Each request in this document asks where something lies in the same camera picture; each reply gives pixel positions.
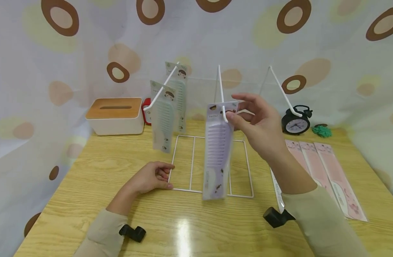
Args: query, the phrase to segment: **white backdrop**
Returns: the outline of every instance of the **white backdrop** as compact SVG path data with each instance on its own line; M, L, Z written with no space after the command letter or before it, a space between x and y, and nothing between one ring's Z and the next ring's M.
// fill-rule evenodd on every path
M229 100L269 65L312 122L342 127L393 193L393 0L0 0L0 256L12 256L91 129L99 97L147 97L188 65L188 119L216 66ZM269 77L262 93L287 106Z

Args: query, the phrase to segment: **beige sleeve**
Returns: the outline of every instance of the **beige sleeve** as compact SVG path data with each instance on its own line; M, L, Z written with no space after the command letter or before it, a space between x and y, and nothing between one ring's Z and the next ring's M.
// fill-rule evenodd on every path
M117 257L124 241L119 231L126 223L126 216L100 211L74 257Z
M326 189L300 194L282 194L286 210L295 217L315 256L369 256L342 211Z

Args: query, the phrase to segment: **finger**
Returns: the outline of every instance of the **finger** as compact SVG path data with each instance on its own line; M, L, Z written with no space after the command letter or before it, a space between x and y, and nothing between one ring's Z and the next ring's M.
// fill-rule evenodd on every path
M256 107L251 102L244 101L244 102L240 102L238 105L238 111L242 111L242 110L247 110L252 113L256 113L258 111L258 107Z
M268 103L259 95L251 94L251 93L238 93L232 94L232 98L237 100L244 100L246 102L251 102L259 108L267 108L269 107Z
M163 177L163 178L168 179L168 175L167 175L164 171L162 171L162 170L158 170L158 171L157 171L157 174L158 174L159 176Z
M156 178L157 178L158 180L160 180L160 181L168 182L168 179L167 179L167 178L163 178L163 177L161 177L161 176L159 176L159 175L156 175Z
M249 124L241 116L231 111L226 113L226 118L232 125L234 125L234 127L236 127L239 130L242 130L242 132L245 133L245 135L249 134L250 129L253 127L253 125Z
M166 162L153 162L153 164L155 165L155 168L175 168L175 165L171 164L171 163L166 163Z
M157 181L157 187L162 189L173 189L173 185L171 183L161 180Z
M247 112L240 112L237 115L241 116L243 119L245 119L247 122L251 122L252 119L255 117L253 114L249 114Z
M166 174L169 174L170 173L170 168L163 168L162 169Z

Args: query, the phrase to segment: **black wrist strap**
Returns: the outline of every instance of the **black wrist strap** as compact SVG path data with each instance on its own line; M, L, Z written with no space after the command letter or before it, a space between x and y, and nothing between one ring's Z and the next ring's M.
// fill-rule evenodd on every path
M142 227L136 227L136 229L131 228L128 224L125 224L119 231L122 236L128 236L132 240L140 243L145 236L145 229Z
M273 207L269 207L263 217L273 228L285 225L288 220L295 220L287 210L279 213Z

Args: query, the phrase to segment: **purple comb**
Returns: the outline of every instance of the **purple comb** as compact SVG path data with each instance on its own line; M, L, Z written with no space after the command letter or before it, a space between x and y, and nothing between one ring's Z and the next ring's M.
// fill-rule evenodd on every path
M211 192L211 199L223 198L224 170L229 155L232 131L228 124L216 124L208 127L205 139L207 149L205 165L215 171L215 189Z

